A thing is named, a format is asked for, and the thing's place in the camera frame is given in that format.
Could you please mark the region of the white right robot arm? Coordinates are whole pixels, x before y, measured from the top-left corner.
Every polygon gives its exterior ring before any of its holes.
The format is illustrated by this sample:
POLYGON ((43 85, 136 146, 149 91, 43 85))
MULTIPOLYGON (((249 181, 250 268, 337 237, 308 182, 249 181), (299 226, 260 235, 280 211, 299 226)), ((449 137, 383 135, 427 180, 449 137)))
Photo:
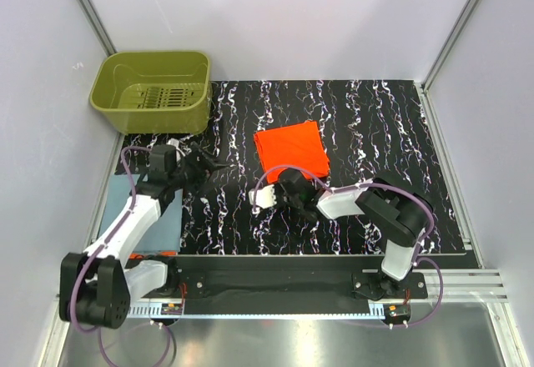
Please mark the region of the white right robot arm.
POLYGON ((434 230, 430 202, 408 182, 392 173, 344 187, 331 187, 309 170, 290 164, 268 169, 248 193, 255 213, 287 208, 316 223, 365 216, 381 233, 384 258, 368 279, 358 279, 355 293, 367 299, 408 298, 408 277, 422 243, 434 230))

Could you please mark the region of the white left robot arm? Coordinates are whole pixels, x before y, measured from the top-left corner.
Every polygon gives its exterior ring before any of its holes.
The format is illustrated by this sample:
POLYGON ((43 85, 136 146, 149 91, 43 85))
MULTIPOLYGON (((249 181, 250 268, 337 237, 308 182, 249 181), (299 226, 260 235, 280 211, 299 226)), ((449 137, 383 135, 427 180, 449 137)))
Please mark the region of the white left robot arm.
POLYGON ((117 329, 133 302, 154 290, 164 297, 179 290, 178 268, 168 257, 148 256, 132 268, 128 260, 178 191, 195 193, 228 166, 197 144, 185 155, 171 143, 144 151, 149 166, 129 180, 130 193, 118 217, 83 252, 66 254, 61 262, 58 316, 79 332, 117 329))

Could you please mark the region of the orange t shirt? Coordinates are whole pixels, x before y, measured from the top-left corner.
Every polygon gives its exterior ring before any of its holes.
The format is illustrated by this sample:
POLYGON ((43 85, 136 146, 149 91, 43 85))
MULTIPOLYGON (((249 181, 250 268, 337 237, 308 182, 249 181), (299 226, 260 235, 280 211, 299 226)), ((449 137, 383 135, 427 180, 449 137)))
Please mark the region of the orange t shirt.
POLYGON ((304 168, 317 178, 330 172, 330 160, 316 121, 259 131, 254 143, 265 172, 282 164, 304 168))

